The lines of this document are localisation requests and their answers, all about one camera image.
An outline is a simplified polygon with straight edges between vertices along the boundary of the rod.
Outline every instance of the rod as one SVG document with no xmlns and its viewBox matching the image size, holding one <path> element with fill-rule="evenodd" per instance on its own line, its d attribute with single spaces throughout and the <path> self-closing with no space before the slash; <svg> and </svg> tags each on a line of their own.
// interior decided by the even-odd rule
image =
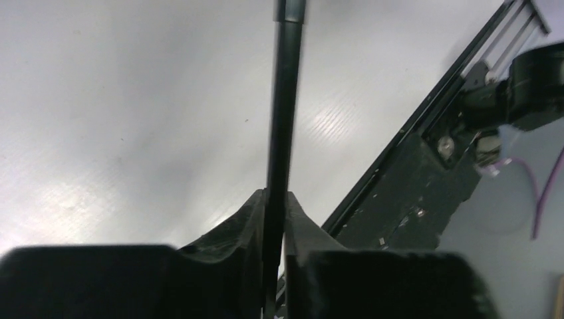
<svg viewBox="0 0 564 319">
<path fill-rule="evenodd" d="M 294 114 L 305 0 L 278 0 L 277 48 L 263 234 L 263 317 L 274 318 L 282 235 L 288 211 Z"/>
</svg>

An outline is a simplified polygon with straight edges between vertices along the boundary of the black mechanical arm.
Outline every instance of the black mechanical arm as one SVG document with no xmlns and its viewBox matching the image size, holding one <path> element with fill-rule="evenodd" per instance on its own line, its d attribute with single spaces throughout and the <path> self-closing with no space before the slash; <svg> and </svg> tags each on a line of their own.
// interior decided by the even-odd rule
<svg viewBox="0 0 564 319">
<path fill-rule="evenodd" d="M 403 249 L 402 231 L 411 226 L 385 236 L 374 230 L 357 237 L 362 245 L 351 244 L 347 232 L 312 222 L 287 191 L 304 20 L 305 0 L 278 1 L 265 189 L 180 249 L 14 249 L 0 263 L 0 318 L 498 318 L 461 257 Z M 460 116 L 445 125 L 461 136 L 501 124 L 531 130 L 563 115 L 563 96 L 564 45 L 537 49 L 515 59 L 507 80 L 462 88 Z M 285 276 L 278 280 L 282 253 Z"/>
</svg>

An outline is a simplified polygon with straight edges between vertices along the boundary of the bolt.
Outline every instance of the bolt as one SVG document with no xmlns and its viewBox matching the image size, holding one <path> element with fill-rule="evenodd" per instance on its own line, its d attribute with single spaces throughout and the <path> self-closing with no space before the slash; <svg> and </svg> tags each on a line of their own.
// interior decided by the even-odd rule
<svg viewBox="0 0 564 319">
<path fill-rule="evenodd" d="M 437 150 L 445 160 L 448 160 L 454 153 L 454 140 L 450 136 L 441 137 L 438 142 Z"/>
</svg>

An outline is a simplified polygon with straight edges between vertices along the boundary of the black rod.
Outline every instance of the black rod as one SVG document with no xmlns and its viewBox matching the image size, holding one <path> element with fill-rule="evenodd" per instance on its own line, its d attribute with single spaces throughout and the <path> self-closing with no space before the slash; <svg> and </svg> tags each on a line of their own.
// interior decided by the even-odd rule
<svg viewBox="0 0 564 319">
<path fill-rule="evenodd" d="M 286 218 L 288 180 L 305 0 L 278 0 L 277 48 L 263 235 L 263 317 L 274 318 L 278 266 Z"/>
</svg>

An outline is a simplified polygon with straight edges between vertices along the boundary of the gray floor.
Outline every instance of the gray floor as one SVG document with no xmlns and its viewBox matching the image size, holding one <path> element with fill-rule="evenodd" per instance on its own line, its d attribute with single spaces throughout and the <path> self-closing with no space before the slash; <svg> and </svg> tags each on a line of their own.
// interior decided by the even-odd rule
<svg viewBox="0 0 564 319">
<path fill-rule="evenodd" d="M 539 1 L 553 32 L 546 43 L 564 39 L 564 4 Z M 564 147 L 564 120 L 533 132 L 504 130 L 509 156 L 525 159 L 542 189 Z M 488 282 L 503 318 L 552 318 L 557 280 L 564 274 L 564 172 L 557 178 L 530 241 L 535 201 L 529 178 L 516 164 L 495 178 L 483 178 L 472 198 L 453 215 L 439 249 L 462 253 Z"/>
<path fill-rule="evenodd" d="M 322 223 L 501 1 L 310 2 L 291 190 Z M 0 2 L 0 251 L 223 221 L 265 185 L 274 35 L 273 1 Z"/>
</svg>

